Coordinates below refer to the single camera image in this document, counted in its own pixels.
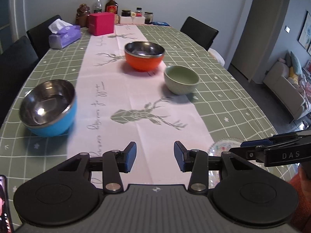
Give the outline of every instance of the dining table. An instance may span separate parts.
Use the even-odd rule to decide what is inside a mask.
[[[15,227],[21,221],[14,209],[16,189],[68,158],[88,152],[101,156],[113,149],[137,144],[132,171],[122,174],[128,183],[177,184],[189,182],[174,159],[174,141],[187,149],[219,156],[211,146],[222,139],[249,141],[276,134],[268,118],[245,89],[208,52],[173,27],[115,25],[114,33],[81,38],[64,49],[50,49],[24,83],[0,129],[0,174],[7,176],[8,199]],[[124,45],[150,41],[164,47],[159,68],[139,72],[125,60]],[[166,66],[179,65],[200,77],[196,90],[174,95],[164,83]],[[57,137],[39,137],[21,122],[19,108],[25,95],[48,80],[64,79],[76,89],[75,122]],[[265,168],[288,181],[294,165]],[[213,176],[210,188],[214,187]],[[100,187],[101,174],[91,182]]]

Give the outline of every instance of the bottle label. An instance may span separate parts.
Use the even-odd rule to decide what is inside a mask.
[[[116,14],[117,13],[117,6],[107,6],[106,12]]]

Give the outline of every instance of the dark tile floor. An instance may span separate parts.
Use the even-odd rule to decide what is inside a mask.
[[[286,107],[266,85],[256,84],[253,81],[249,83],[247,78],[233,65],[229,66],[228,71],[254,99],[278,134],[306,129],[303,121],[308,125],[311,124],[308,116],[293,121]]]

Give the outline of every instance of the red box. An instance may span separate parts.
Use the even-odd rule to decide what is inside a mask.
[[[89,32],[94,36],[114,32],[114,14],[109,12],[94,13],[89,15]]]

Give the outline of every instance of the sofa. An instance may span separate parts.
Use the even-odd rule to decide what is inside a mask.
[[[309,112],[304,104],[304,98],[287,80],[289,71],[290,69],[287,65],[278,61],[265,76],[263,83],[275,93],[291,113],[294,120],[298,120]]]

